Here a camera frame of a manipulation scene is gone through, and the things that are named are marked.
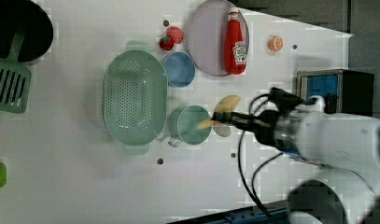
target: green slotted spatula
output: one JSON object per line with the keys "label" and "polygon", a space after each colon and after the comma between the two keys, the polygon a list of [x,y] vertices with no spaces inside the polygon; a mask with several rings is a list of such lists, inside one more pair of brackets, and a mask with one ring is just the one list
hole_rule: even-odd
{"label": "green slotted spatula", "polygon": [[11,49],[5,60],[0,60],[0,110],[20,114],[26,111],[31,72],[18,63],[25,29],[18,25]]}

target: white table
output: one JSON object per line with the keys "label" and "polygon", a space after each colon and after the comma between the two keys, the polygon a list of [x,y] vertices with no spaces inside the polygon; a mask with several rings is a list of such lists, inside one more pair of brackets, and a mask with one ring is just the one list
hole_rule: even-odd
{"label": "white table", "polygon": [[[171,148],[165,129],[148,154],[126,157],[103,123],[102,79],[108,64],[125,51],[125,43],[155,43],[164,18],[183,24],[202,2],[38,3],[50,14],[56,36],[50,52],[31,67],[26,113],[0,112],[0,161],[8,170],[7,185],[0,189],[0,223],[165,223],[253,204],[231,158],[239,131],[232,129],[228,138],[212,133],[196,147]],[[183,104],[212,111],[228,94],[241,96],[238,111],[246,111],[253,97],[271,87],[291,90],[298,70],[347,68],[350,35],[242,12],[251,38],[246,74],[211,77],[197,71],[187,88],[169,89],[168,112]],[[282,52],[267,50],[271,35],[283,37]],[[157,57],[163,56],[157,50]],[[276,151],[261,146],[251,134],[245,141],[250,178]],[[158,158],[164,159],[163,165],[157,164]],[[277,160],[260,175],[261,199],[284,200],[313,172],[314,167],[289,158]]]}

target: cable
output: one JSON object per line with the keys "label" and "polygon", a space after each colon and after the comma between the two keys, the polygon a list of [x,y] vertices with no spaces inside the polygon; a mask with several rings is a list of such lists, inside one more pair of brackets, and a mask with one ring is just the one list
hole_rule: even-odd
{"label": "cable", "polygon": [[258,198],[257,196],[257,192],[256,192],[256,189],[254,188],[254,181],[256,180],[256,175],[257,173],[262,169],[262,167],[264,167],[266,164],[268,164],[269,162],[271,161],[274,161],[276,160],[279,156],[283,155],[283,152],[280,152],[280,153],[277,153],[275,156],[273,156],[272,158],[268,159],[267,161],[265,161],[263,164],[261,164],[259,166],[259,168],[257,168],[257,170],[253,173],[253,176],[251,177],[251,189],[253,190],[253,194],[256,198]]}
{"label": "cable", "polygon": [[246,131],[242,131],[242,134],[239,138],[239,145],[238,145],[238,170],[239,170],[239,175],[242,179],[242,182],[243,182],[243,185],[245,186],[245,189],[248,193],[248,195],[250,195],[251,199],[254,201],[254,203],[258,206],[258,208],[263,212],[263,214],[265,214],[265,216],[267,216],[269,219],[271,219],[271,221],[274,223],[274,224],[279,224],[275,219],[274,217],[272,217],[272,215],[268,212],[268,210],[266,209],[266,207],[262,204],[262,202],[260,201],[260,198],[257,196],[257,194],[253,194],[250,189],[248,188],[248,185],[246,183],[246,180],[245,180],[245,175],[243,174],[243,170],[242,170],[242,161],[241,161],[241,149],[242,149],[242,141],[243,141],[243,137],[245,136],[245,132]]}
{"label": "cable", "polygon": [[262,97],[268,97],[268,96],[269,96],[269,94],[268,94],[268,93],[265,93],[265,94],[259,95],[259,96],[257,96],[256,98],[254,98],[254,99],[251,101],[250,106],[248,107],[248,114],[253,114],[253,113],[251,113],[251,108],[253,107],[254,103],[256,103],[257,100],[259,100],[259,99],[262,98]]}
{"label": "cable", "polygon": [[[269,94],[263,94],[263,95],[260,95],[258,97],[256,97],[250,104],[250,106],[248,107],[248,112],[249,114],[256,114],[260,108],[265,105],[268,100],[265,100],[263,101],[255,110],[253,113],[251,113],[251,107],[254,105],[254,103],[259,100],[260,98],[262,97],[267,97],[269,96]],[[242,134],[239,138],[239,144],[238,144],[238,170],[239,170],[239,175],[242,179],[242,183],[243,185],[245,186],[245,189],[248,193],[248,195],[250,195],[251,199],[254,201],[254,203],[258,206],[258,208],[263,212],[263,214],[265,214],[265,216],[267,216],[269,219],[271,219],[271,221],[274,223],[274,224],[278,224],[278,222],[274,219],[274,217],[268,212],[268,210],[266,209],[266,207],[262,204],[262,202],[260,201],[260,198],[257,196],[257,194],[253,194],[251,191],[250,191],[250,188],[248,187],[247,183],[246,183],[246,179],[245,179],[245,175],[243,174],[243,170],[242,170],[242,161],[241,161],[241,149],[242,149],[242,142],[243,142],[243,138],[245,137],[245,132],[246,131],[242,131]]]}

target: red ketchup bottle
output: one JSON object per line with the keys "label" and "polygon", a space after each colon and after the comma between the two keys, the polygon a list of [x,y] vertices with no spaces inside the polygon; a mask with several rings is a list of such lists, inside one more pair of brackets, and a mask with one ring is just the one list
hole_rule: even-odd
{"label": "red ketchup bottle", "polygon": [[231,7],[224,43],[225,69],[235,75],[243,73],[246,69],[246,43],[243,41],[238,17],[239,9]]}

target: blue bowl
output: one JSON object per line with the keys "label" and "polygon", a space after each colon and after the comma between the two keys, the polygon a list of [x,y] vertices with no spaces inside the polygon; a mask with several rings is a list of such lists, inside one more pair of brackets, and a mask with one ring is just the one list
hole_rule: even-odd
{"label": "blue bowl", "polygon": [[171,53],[163,59],[162,64],[171,87],[186,87],[195,77],[195,64],[186,53]]}

